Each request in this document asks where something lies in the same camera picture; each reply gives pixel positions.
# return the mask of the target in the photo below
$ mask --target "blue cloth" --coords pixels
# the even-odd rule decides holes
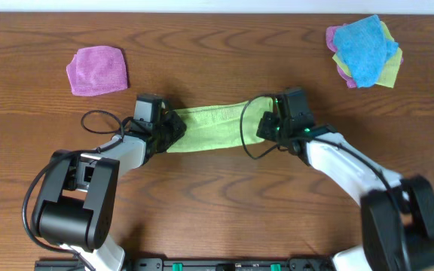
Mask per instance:
[[[333,42],[336,54],[350,68],[358,87],[376,84],[384,64],[399,46],[385,38],[377,15],[339,28]]]

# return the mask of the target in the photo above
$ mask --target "wooden tabletop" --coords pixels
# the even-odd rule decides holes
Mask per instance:
[[[318,123],[434,187],[434,17],[381,16],[404,52],[395,88],[347,89],[325,30],[363,17],[0,14],[0,269],[29,270],[40,257],[62,257],[24,233],[23,195],[55,150],[109,140],[80,128],[84,112],[130,116],[138,93],[190,108],[302,86]],[[124,51],[128,90],[72,95],[66,65],[77,49],[95,45]],[[358,245],[361,225],[355,202],[297,157],[276,151],[254,161],[230,148],[159,154],[129,172],[119,181],[111,234],[134,257],[287,258]]]

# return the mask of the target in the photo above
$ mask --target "stack of cloths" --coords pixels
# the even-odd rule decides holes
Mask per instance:
[[[403,52],[377,15],[330,26],[325,36],[329,50],[336,53],[332,59],[338,64],[338,73],[349,88],[394,87]]]
[[[109,46],[78,50],[66,66],[72,93],[95,96],[128,88],[127,67],[120,49]]]

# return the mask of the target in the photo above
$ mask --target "wooden table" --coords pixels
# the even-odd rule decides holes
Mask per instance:
[[[55,150],[109,140],[80,128],[84,112],[130,116],[137,93],[190,108],[303,86],[319,123],[331,123],[379,164],[425,175],[434,187],[434,17],[382,16],[404,51],[396,86],[350,90],[324,35],[327,26],[363,17],[0,14],[0,269],[62,257],[24,233],[23,195]],[[131,87],[73,96],[66,65],[78,48],[102,44],[124,50]],[[111,234],[134,257],[287,258],[358,245],[360,227],[354,201],[297,157],[273,152],[254,161],[231,148],[156,155],[125,175]]]

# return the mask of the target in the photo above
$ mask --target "pink cloth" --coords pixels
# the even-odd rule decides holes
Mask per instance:
[[[336,30],[338,30],[339,28],[346,26],[347,24],[345,23],[342,26],[330,26],[325,30],[325,43],[326,45],[328,45],[329,50],[333,51],[336,53],[336,51],[338,50],[333,42],[334,38],[335,38],[335,33]],[[402,57],[401,58],[401,64],[403,63],[403,61],[405,61],[405,59]],[[354,81],[354,79],[352,77],[347,76],[343,69],[341,69],[341,67],[339,67],[339,65],[336,65],[337,69],[338,69],[338,74],[344,79],[346,80],[346,84],[347,87],[349,88],[354,88],[354,87],[358,87],[358,85],[356,84],[356,82]]]
[[[72,93],[96,96],[128,88],[127,67],[120,49],[109,46],[82,48],[66,66]]]

